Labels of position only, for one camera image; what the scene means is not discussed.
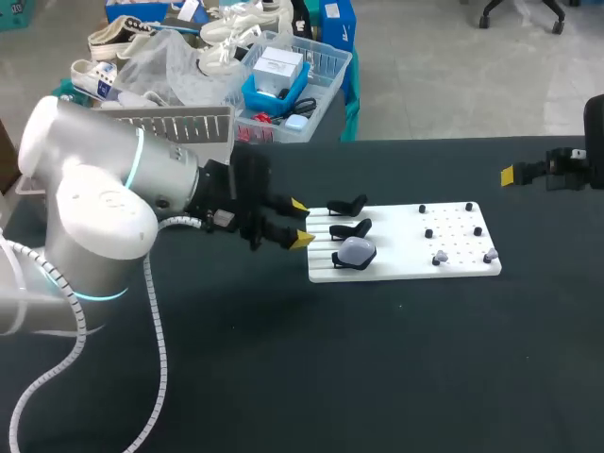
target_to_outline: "gray floor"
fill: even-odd
[[[509,0],[353,0],[361,62],[360,139],[582,134],[604,93],[604,8]]]
[[[361,62],[359,139],[582,133],[604,92],[604,8],[569,8],[564,33],[539,0],[353,0]],[[36,101],[89,53],[102,0],[38,0],[31,27],[0,33],[0,118],[20,140]]]

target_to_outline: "white cable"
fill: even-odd
[[[10,417],[10,427],[8,428],[8,444],[10,446],[11,453],[20,453],[21,450],[19,449],[17,434],[19,432],[19,422],[21,421],[23,409],[25,408],[27,401],[29,401],[29,398],[31,398],[31,396],[42,385],[69,368],[69,366],[74,363],[74,361],[76,361],[76,359],[82,353],[84,344],[86,343],[86,319],[84,318],[84,311],[79,305],[79,301],[77,300],[72,287],[69,286],[67,280],[65,280],[63,275],[57,270],[57,268],[55,268],[55,266],[45,260],[44,257],[42,257],[38,252],[25,245],[14,243],[13,241],[8,241],[8,244],[15,252],[21,253],[22,255],[34,260],[36,264],[38,264],[51,278],[57,282],[57,286],[60,288],[61,292],[69,302],[72,311],[74,312],[75,324],[77,327],[77,337],[75,338],[75,344],[72,352],[70,352],[69,355],[53,369],[47,371],[33,381],[32,384],[23,392],[19,398],[19,401],[17,401],[17,406],[15,406],[12,416]]]
[[[202,222],[199,219],[195,219],[193,217],[188,216],[177,216],[171,217],[159,223],[158,230],[162,230],[166,227],[171,227],[173,225],[187,225],[189,227],[201,228]],[[80,306],[77,297],[74,295],[74,292],[71,289],[71,286],[67,283],[67,280],[63,277],[63,275],[48,261],[46,261],[41,255],[39,255],[34,250],[21,245],[19,243],[14,243],[12,241],[8,241],[8,244],[11,246],[13,250],[17,253],[22,253],[39,264],[44,271],[48,273],[59,285],[59,288],[67,298],[70,303],[72,310],[74,311],[74,316],[77,325],[77,337],[75,339],[75,346],[72,349],[72,352],[56,367],[52,370],[44,373],[42,376],[38,377],[27,390],[19,398],[17,402],[17,406],[15,407],[12,417],[10,418],[10,428],[8,429],[8,442],[10,445],[10,453],[20,453],[19,444],[17,441],[17,434],[19,431],[19,421],[21,419],[21,414],[25,408],[25,404],[29,398],[46,382],[50,379],[54,378],[59,373],[65,371],[82,353],[82,349],[84,349],[84,344],[86,343],[86,320],[84,318],[84,311]],[[143,428],[143,431],[138,435],[138,437],[134,440],[134,442],[124,450],[124,453],[134,453],[147,438],[156,422],[159,418],[159,413],[161,412],[161,408],[163,406],[163,401],[166,395],[166,389],[168,387],[168,356],[166,352],[166,346],[163,339],[163,328],[161,327],[161,319],[159,318],[159,309],[158,309],[158,300],[155,294],[155,286],[153,285],[153,277],[151,276],[151,261],[149,259],[150,253],[147,254],[144,259],[143,270],[144,270],[144,279],[147,285],[147,292],[149,295],[149,306],[151,307],[151,315],[153,316],[153,325],[155,327],[156,337],[158,340],[158,350],[159,350],[159,390],[158,397],[155,402],[155,406],[153,411],[151,412],[151,416],[147,420],[146,425]]]
[[[12,272],[15,275],[15,282],[19,287],[20,291],[25,291],[25,276],[23,274],[23,269],[21,268],[21,264],[17,261],[17,257],[12,251],[10,244],[2,235],[2,228],[0,228],[0,247],[4,250],[5,255],[7,256],[7,260],[10,263],[10,267],[12,267]],[[17,307],[17,315],[15,316],[15,320],[12,322],[12,326],[0,335],[12,335],[17,330],[21,328],[23,321],[25,320],[25,312],[27,311],[27,303],[23,298],[19,299],[18,307]]]
[[[172,225],[187,225],[189,227],[201,228],[202,223],[201,220],[195,219],[193,217],[170,217],[169,219],[159,222],[158,231],[161,231],[166,227],[171,227]],[[153,429],[156,422],[158,421],[159,413],[161,412],[161,407],[163,406],[163,400],[166,396],[166,388],[168,387],[168,355],[166,352],[166,345],[163,340],[163,329],[161,328],[161,320],[159,318],[158,301],[155,295],[155,286],[153,285],[153,277],[151,277],[151,261],[149,259],[150,256],[151,253],[149,252],[149,254],[144,259],[143,270],[144,279],[147,284],[147,292],[149,294],[149,305],[151,307],[151,315],[153,316],[155,333],[158,338],[159,390],[158,397],[155,401],[155,406],[153,408],[153,411],[151,412],[149,420],[143,428],[143,431],[141,431],[141,434],[139,434],[139,436],[134,440],[134,442],[126,450],[124,450],[124,453],[134,453],[147,438],[147,436],[151,432],[151,429]]]

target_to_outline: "coiled cable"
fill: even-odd
[[[158,231],[166,227],[171,227],[174,225],[186,225],[189,227],[194,227],[200,229],[202,227],[202,222],[199,219],[195,219],[189,216],[177,216],[170,217],[169,219],[163,220],[159,223]],[[20,243],[14,243],[13,241],[8,241],[8,245],[17,253],[25,255],[30,259],[34,260],[36,264],[41,266],[41,268],[46,271],[46,273],[53,278],[61,292],[67,299],[70,304],[72,311],[74,312],[76,328],[77,328],[77,336],[75,337],[75,345],[69,355],[57,366],[47,371],[40,377],[38,377],[27,389],[23,392],[17,405],[10,417],[10,427],[8,429],[8,443],[10,446],[11,453],[20,453],[19,443],[17,439],[17,435],[19,432],[19,422],[21,420],[21,415],[29,401],[29,398],[41,388],[46,382],[50,379],[54,378],[58,374],[65,371],[82,353],[84,349],[84,344],[86,343],[86,319],[84,316],[84,311],[77,300],[74,291],[71,286],[67,282],[67,280],[63,277],[63,275],[54,267],[50,262],[48,262],[42,255],[32,250],[31,248],[21,245]],[[158,351],[159,351],[159,389],[158,396],[156,398],[155,406],[147,423],[145,424],[141,433],[137,436],[134,442],[124,450],[124,453],[134,453],[147,438],[153,427],[158,421],[159,413],[161,412],[161,408],[163,406],[163,401],[166,395],[166,389],[168,387],[168,355],[166,352],[165,341],[163,338],[163,328],[161,327],[161,319],[159,317],[159,309],[158,309],[158,301],[155,293],[155,286],[153,284],[153,277],[151,276],[151,261],[149,259],[150,253],[144,259],[143,270],[144,270],[144,279],[147,286],[147,293],[149,295],[149,306],[151,308],[151,315],[153,317],[153,325],[155,327],[156,337],[158,341]]]

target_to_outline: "black table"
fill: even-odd
[[[312,284],[305,252],[162,232],[152,266],[168,397],[142,452],[601,452],[604,193],[501,189],[511,162],[583,139],[264,148],[276,190],[309,206],[475,200],[499,277]],[[43,228],[24,205],[8,235]],[[83,356],[26,408],[26,453],[119,452],[159,379],[142,272]],[[0,432],[73,340],[0,339]]]

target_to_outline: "white pegboard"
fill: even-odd
[[[490,264],[483,257],[495,247],[480,206],[471,202],[426,204],[426,213],[420,205],[368,206],[355,218],[329,215],[326,208],[310,210],[306,228],[316,239],[308,247],[309,279],[314,283],[338,281],[376,281],[410,278],[487,277],[498,276],[500,260]],[[329,227],[354,227],[364,219],[373,226],[367,240],[376,245],[377,255],[364,271],[334,269],[331,254],[338,251],[341,241],[332,241]],[[481,227],[482,235],[475,236],[474,228]],[[432,229],[431,239],[425,238],[426,229]],[[440,266],[432,264],[432,257],[443,250],[449,257]]]

